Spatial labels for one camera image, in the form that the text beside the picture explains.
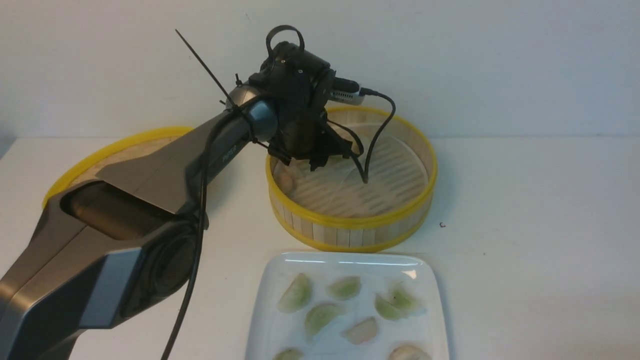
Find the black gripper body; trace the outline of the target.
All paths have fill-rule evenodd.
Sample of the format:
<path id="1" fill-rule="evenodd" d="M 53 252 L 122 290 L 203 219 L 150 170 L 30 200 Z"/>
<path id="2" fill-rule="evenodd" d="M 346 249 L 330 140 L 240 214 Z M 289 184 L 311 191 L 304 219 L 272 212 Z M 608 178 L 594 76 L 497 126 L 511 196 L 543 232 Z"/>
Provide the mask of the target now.
<path id="1" fill-rule="evenodd" d="M 269 52 L 247 83 L 273 105 L 277 125 L 267 152 L 288 166 L 307 161 L 310 170 L 326 166 L 330 157 L 349 158 L 352 141 L 329 125 L 326 105 L 336 73 L 329 62 L 301 45 L 282 41 Z"/>

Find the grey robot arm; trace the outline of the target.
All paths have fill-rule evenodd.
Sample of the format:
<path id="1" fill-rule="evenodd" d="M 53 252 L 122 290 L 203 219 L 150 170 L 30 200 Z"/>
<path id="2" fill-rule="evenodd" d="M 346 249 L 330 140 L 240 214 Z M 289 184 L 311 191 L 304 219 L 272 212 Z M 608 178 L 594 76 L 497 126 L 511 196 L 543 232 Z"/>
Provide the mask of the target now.
<path id="1" fill-rule="evenodd" d="M 248 143 L 314 167 L 348 146 L 320 126 L 329 62 L 287 41 L 267 54 L 217 116 L 48 199 L 1 280 L 3 360 L 67 360 L 84 331 L 110 330 L 178 291 L 208 227 L 205 189 Z"/>

